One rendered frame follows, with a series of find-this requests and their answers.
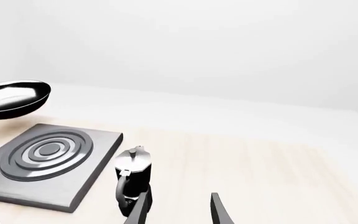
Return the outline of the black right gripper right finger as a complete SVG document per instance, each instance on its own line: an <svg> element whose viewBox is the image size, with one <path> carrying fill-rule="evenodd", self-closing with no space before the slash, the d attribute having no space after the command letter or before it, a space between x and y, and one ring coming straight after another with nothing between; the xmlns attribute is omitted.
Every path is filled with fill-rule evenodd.
<svg viewBox="0 0 358 224"><path fill-rule="evenodd" d="M216 192L211 194L210 210L213 224L234 224Z"/></svg>

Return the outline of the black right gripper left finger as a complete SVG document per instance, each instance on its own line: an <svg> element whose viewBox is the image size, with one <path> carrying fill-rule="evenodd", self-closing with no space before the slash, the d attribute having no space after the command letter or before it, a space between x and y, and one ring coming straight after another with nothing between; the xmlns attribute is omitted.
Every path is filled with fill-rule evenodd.
<svg viewBox="0 0 358 224"><path fill-rule="evenodd" d="M142 192L136 201L134 208L125 220L124 224L145 224L147 214L152 206L152 192L150 189Z"/></svg>

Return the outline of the flat black stove plate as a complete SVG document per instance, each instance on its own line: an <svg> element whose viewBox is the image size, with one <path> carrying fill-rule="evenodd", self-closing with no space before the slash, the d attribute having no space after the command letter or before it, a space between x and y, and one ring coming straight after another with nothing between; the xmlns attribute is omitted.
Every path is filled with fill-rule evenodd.
<svg viewBox="0 0 358 224"><path fill-rule="evenodd" d="M74 212L123 137L35 124L0 147L0 202Z"/></svg>

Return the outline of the black frying pan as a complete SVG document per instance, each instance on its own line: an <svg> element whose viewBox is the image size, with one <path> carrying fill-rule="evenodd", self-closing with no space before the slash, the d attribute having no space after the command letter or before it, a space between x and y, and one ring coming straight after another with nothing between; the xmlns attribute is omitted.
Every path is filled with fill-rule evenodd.
<svg viewBox="0 0 358 224"><path fill-rule="evenodd" d="M48 100L51 90L48 83L37 80L0 82L0 120L38 110Z"/></svg>

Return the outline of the black and silver moka pot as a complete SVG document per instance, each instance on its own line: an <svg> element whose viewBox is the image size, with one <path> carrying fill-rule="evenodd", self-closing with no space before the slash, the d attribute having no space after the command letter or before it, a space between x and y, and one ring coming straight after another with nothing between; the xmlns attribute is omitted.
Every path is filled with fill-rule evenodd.
<svg viewBox="0 0 358 224"><path fill-rule="evenodd" d="M115 160L117 175L116 200L123 216L128 217L141 193L147 194L147 209L152 206L150 177L152 160L144 147L136 146L123 151Z"/></svg>

